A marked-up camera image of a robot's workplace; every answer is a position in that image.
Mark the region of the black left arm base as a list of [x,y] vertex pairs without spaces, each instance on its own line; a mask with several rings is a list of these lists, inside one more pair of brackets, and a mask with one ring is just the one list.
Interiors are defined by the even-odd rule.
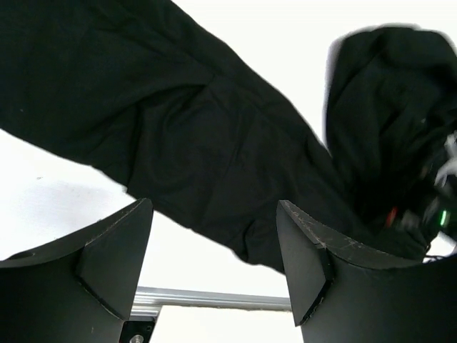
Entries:
[[149,343],[155,325],[154,320],[124,322],[119,343]]

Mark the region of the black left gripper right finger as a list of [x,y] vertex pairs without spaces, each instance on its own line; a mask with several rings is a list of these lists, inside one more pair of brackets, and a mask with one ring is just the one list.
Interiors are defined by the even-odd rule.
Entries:
[[289,201],[276,227],[305,342],[454,342],[456,256],[416,262],[360,243]]

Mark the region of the black trousers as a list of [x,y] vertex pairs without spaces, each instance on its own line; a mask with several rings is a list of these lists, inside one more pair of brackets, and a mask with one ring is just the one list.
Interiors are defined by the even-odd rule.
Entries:
[[322,145],[286,97],[171,1],[3,1],[1,128],[100,170],[248,264],[283,271],[282,199],[420,260],[437,227],[386,217],[444,161],[456,53],[407,26],[345,38]]

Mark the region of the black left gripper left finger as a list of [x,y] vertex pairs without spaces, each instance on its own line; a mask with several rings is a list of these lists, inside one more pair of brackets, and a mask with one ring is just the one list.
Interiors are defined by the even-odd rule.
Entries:
[[1,262],[3,342],[119,342],[151,232],[140,199]]

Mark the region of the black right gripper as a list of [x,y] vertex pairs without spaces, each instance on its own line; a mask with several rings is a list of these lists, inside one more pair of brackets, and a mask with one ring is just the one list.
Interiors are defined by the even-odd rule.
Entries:
[[422,233],[433,239],[442,233],[456,240],[456,133],[427,161],[420,176],[393,207],[386,228]]

